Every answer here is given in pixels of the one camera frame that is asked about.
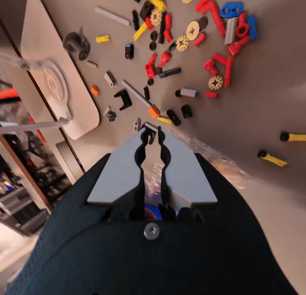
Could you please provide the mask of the scattered red lego pieces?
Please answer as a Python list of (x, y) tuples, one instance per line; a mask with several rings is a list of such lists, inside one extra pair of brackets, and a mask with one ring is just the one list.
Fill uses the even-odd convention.
[[(213, 21), (216, 25), (216, 28), (221, 37), (225, 37), (226, 34), (226, 18), (220, 16), (220, 10), (214, 0), (200, 0), (194, 7), (197, 12), (201, 12), (201, 14), (205, 14), (207, 12), (211, 13)], [(247, 24), (246, 13), (243, 11), (239, 17), (237, 17), (237, 28), (236, 28), (236, 36), (235, 41), (227, 45), (227, 50), (231, 56), (222, 57), (221, 55), (215, 53), (213, 58), (209, 58), (204, 64), (203, 67), (206, 71), (209, 71), (213, 76), (221, 76), (223, 78), (223, 86), (229, 87), (231, 83), (231, 74), (232, 74), (232, 65), (234, 56), (241, 51), (241, 48), (250, 41), (249, 36), (249, 26)], [(167, 12), (166, 18), (166, 30), (164, 31), (165, 39), (168, 43), (173, 40), (171, 34), (172, 28), (172, 16)], [(154, 27), (151, 24), (150, 17), (147, 17), (146, 22), (148, 26), (148, 30), (152, 30)], [(205, 33), (201, 32), (198, 34), (197, 38), (193, 40), (193, 45), (198, 47), (204, 40), (206, 39)], [(145, 71), (148, 79), (159, 75), (162, 72), (162, 67), (164, 64), (168, 63), (171, 60), (171, 51), (176, 48), (176, 41), (171, 43), (168, 50), (162, 54), (162, 58), (157, 65), (155, 66), (155, 59), (157, 57), (156, 53), (153, 53), (149, 62), (145, 64)], [(206, 97), (208, 98), (216, 98), (216, 91), (211, 90), (206, 93)]]

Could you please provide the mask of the clear safety glasses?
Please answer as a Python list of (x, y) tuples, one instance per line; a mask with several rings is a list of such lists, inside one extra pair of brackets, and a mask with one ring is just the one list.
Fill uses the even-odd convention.
[(51, 94), (51, 99), (55, 100), (55, 103), (60, 108), (60, 111), (64, 113), (63, 116), (59, 117), (58, 121), (1, 127), (1, 135), (9, 134), (12, 132), (35, 131), (37, 129), (44, 128), (58, 129), (68, 124), (73, 119), (68, 104), (69, 88), (62, 71), (54, 61), (50, 59), (43, 59), (38, 61), (27, 60), (3, 51), (0, 52), (0, 56), (2, 62), (8, 63), (13, 67), (19, 67), (27, 71), (41, 71), (45, 80), (44, 84)]

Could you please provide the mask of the light grey lego connector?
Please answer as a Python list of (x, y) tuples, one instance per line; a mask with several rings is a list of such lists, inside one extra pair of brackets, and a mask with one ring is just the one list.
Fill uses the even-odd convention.
[(115, 79), (111, 71), (106, 71), (104, 74), (104, 78), (111, 88), (117, 87), (117, 80)]

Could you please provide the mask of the grey lego sleeve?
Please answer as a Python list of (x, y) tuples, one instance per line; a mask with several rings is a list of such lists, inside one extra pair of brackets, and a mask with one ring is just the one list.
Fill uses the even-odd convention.
[(226, 34), (225, 34), (225, 45), (230, 45), (235, 41), (236, 28), (237, 28), (237, 17), (229, 18), (226, 21)]

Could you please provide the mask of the black lego bracket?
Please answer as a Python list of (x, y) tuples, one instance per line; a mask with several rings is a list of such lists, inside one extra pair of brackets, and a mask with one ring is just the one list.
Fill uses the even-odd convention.
[(119, 97), (123, 102), (123, 106), (119, 108), (120, 111), (123, 111), (132, 106), (131, 98), (126, 89), (122, 89), (114, 95), (114, 98), (119, 98)]

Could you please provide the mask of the white rounded board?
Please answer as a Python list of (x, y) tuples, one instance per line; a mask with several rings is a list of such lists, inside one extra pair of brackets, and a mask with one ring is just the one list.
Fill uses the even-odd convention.
[[(26, 2), (20, 50), (24, 59), (50, 59), (62, 71), (69, 88), (68, 104), (73, 116), (73, 119), (63, 126), (67, 136), (78, 140), (99, 125), (98, 109), (70, 55), (63, 48), (62, 40), (41, 0)], [(43, 73), (38, 70), (31, 70), (30, 73), (59, 119), (64, 113), (60, 111), (55, 100), (51, 99), (51, 94), (44, 84)]]

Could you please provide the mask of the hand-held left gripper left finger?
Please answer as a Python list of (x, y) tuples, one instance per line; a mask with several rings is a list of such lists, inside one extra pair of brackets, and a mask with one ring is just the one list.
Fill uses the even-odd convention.
[(87, 202), (122, 209), (130, 220), (144, 219), (144, 172), (147, 130), (115, 149), (109, 156)]

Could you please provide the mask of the clear plastic bag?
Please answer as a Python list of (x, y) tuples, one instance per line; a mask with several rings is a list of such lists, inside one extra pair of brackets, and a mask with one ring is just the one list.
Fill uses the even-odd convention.
[[(178, 140), (183, 142), (193, 152), (199, 153), (205, 158), (218, 172), (220, 172), (235, 188), (245, 189), (251, 182), (250, 176), (227, 156), (223, 155), (214, 148), (208, 146), (196, 137), (190, 138), (178, 129), (170, 127), (169, 132)], [(145, 180), (145, 203), (158, 205), (161, 203), (161, 174), (164, 163), (160, 158), (156, 159), (151, 170), (144, 169)]]

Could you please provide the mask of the pale yellow lego disc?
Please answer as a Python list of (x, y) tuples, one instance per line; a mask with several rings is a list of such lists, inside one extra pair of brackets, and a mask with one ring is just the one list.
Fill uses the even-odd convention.
[(197, 38), (198, 34), (200, 32), (200, 26), (197, 21), (192, 21), (188, 25), (186, 29), (186, 36), (188, 40), (193, 41)]

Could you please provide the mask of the black lego axle pin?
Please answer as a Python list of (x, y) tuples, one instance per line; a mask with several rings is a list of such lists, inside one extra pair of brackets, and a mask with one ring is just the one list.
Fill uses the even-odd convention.
[(172, 68), (166, 71), (163, 71), (159, 74), (159, 78), (167, 78), (173, 75), (177, 75), (179, 73), (181, 73), (182, 69), (180, 67), (176, 67), (176, 68)]

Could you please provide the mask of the long grey lego axle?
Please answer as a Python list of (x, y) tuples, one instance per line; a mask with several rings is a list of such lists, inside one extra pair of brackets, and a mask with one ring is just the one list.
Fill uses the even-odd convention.
[(138, 98), (148, 108), (152, 107), (150, 101), (148, 101), (142, 94), (140, 94), (138, 90), (136, 90), (130, 83), (128, 83), (126, 80), (122, 80), (121, 83), (129, 92), (136, 96), (136, 98)]

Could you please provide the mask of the cluttered shelf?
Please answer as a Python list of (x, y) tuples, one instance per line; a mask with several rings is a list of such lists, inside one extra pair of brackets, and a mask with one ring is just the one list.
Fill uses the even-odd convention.
[(1, 155), (1, 174), (16, 186), (1, 195), (1, 222), (29, 236), (44, 225), (72, 184), (47, 143), (33, 132), (1, 135), (1, 146), (12, 158), (5, 163)]

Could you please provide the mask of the blue oval lego link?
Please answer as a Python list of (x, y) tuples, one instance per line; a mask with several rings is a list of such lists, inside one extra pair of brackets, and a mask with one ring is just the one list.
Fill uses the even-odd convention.
[(226, 3), (220, 9), (220, 16), (226, 19), (239, 17), (244, 10), (244, 4), (241, 2)]

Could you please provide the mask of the blue lego connector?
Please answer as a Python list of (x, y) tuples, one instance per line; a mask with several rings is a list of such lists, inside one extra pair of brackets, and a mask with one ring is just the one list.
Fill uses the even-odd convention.
[(255, 22), (255, 15), (248, 17), (247, 24), (249, 26), (250, 40), (254, 41), (258, 37), (258, 32), (257, 32), (257, 27), (256, 27), (256, 22)]

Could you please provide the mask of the black lego gear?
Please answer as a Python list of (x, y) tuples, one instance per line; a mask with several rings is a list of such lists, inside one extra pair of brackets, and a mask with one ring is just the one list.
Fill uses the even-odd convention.
[(63, 48), (69, 53), (75, 53), (80, 61), (88, 59), (91, 44), (84, 34), (83, 26), (78, 32), (70, 32), (63, 40)]

